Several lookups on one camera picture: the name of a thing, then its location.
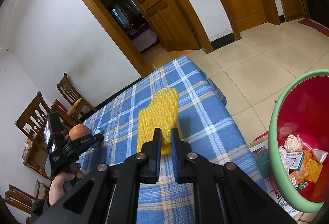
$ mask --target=green bin rim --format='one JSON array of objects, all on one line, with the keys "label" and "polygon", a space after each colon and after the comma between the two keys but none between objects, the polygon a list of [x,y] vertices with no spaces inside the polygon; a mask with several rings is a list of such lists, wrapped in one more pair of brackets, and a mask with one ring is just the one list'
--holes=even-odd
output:
[{"label": "green bin rim", "polygon": [[269,161],[272,168],[272,175],[275,180],[275,183],[281,192],[284,199],[287,203],[300,212],[311,213],[315,211],[319,211],[323,205],[321,203],[314,203],[303,196],[301,196],[298,191],[292,186],[286,171],[283,167],[283,163],[281,161],[279,146],[278,146],[278,138],[277,138],[277,119],[280,107],[282,102],[288,93],[295,88],[298,84],[303,81],[317,76],[329,76],[328,69],[317,69],[310,72],[307,72],[298,78],[296,78],[292,83],[290,83],[284,91],[280,94],[277,99],[277,103],[274,106],[270,125],[269,125],[269,138],[268,138],[268,147],[269,147]]}]

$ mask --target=yellow foam fruit net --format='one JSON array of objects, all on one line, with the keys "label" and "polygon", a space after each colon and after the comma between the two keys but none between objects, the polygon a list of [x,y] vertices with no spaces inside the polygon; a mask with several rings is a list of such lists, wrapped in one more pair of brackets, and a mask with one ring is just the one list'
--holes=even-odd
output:
[{"label": "yellow foam fruit net", "polygon": [[175,88],[162,88],[151,99],[148,107],[138,113],[137,152],[143,143],[153,139],[154,129],[162,132],[161,154],[171,151],[171,129],[175,126],[178,114],[178,91]]},{"label": "yellow foam fruit net", "polygon": [[308,172],[305,180],[316,183],[317,179],[320,176],[323,165],[314,159],[309,159],[306,162],[305,169]]}]

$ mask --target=newspaper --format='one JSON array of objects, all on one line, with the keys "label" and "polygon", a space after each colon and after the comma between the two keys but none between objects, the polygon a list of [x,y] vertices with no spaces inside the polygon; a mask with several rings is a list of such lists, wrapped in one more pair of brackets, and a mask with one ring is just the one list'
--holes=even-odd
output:
[{"label": "newspaper", "polygon": [[249,145],[249,149],[256,159],[258,169],[265,181],[268,195],[282,207],[291,217],[295,216],[299,211],[292,208],[282,197],[277,186],[273,187],[269,178],[269,152],[268,152],[268,135],[257,138]]}]

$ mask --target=red rug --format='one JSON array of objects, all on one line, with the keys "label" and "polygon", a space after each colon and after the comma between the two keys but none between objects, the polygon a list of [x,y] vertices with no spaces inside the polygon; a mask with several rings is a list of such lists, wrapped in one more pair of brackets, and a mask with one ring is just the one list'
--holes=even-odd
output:
[{"label": "red rug", "polygon": [[329,37],[329,29],[328,28],[324,28],[321,25],[309,20],[309,19],[303,19],[301,21],[298,21],[298,23],[301,23],[303,25],[307,25],[311,28],[316,29],[317,31],[321,32],[323,35],[326,35],[327,37]]}]

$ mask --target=qr code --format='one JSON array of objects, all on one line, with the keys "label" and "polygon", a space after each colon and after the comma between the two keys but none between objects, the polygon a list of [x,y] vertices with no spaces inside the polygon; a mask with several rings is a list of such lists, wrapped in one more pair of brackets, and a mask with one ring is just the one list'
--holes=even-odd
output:
[{"label": "qr code", "polygon": [[295,185],[295,184],[296,184],[296,179],[295,179],[295,177],[293,177],[290,181],[292,182],[292,185]]}]

